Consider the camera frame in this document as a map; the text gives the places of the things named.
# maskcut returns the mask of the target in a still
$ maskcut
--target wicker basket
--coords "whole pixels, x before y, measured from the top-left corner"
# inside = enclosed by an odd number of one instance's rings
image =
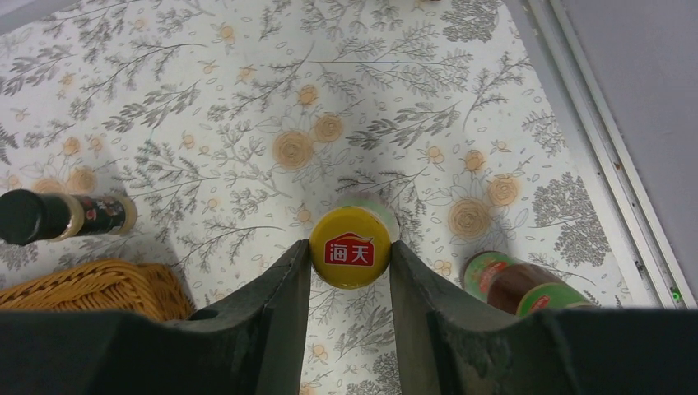
[[[156,321],[186,319],[192,305],[170,269],[103,259],[0,291],[3,310],[134,311]]]

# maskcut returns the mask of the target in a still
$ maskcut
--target black jar lid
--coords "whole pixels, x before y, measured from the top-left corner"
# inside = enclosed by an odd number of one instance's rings
[[[60,236],[70,223],[70,209],[58,195],[16,189],[0,196],[0,238],[27,245]]]

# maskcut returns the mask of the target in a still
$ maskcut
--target red label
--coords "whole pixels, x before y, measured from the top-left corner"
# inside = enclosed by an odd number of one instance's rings
[[[533,305],[531,306],[530,313],[540,310],[540,309],[545,309],[545,306],[550,303],[550,296],[548,295],[543,295],[540,298],[536,299],[535,302],[533,302]]]
[[[373,238],[345,233],[325,243],[325,263],[328,265],[373,266]]]
[[[498,272],[507,267],[507,263],[504,261],[499,261],[492,263],[487,269],[482,271],[482,276],[480,276],[480,292],[487,293],[490,290],[490,285],[492,284],[492,277]]]

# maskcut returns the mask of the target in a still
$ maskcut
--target sauce bottle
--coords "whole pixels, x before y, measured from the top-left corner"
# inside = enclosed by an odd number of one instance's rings
[[[496,251],[470,258],[463,287],[479,300],[519,317],[539,309],[593,306],[548,270]]]
[[[16,189],[0,197],[0,239],[27,245],[73,236],[123,235],[136,224],[133,201],[124,196],[89,197]]]
[[[340,197],[310,234],[310,256],[318,275],[347,290],[368,286],[385,272],[398,219],[372,193]]]

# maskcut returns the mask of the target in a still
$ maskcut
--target floral tablecloth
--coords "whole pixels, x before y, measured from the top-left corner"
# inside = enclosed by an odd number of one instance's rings
[[[167,263],[197,306],[379,194],[458,283],[476,251],[631,303],[499,0],[87,0],[0,38],[0,187],[136,202],[126,237],[0,245],[0,286],[121,257]],[[300,393],[399,393],[387,274],[316,276]]]

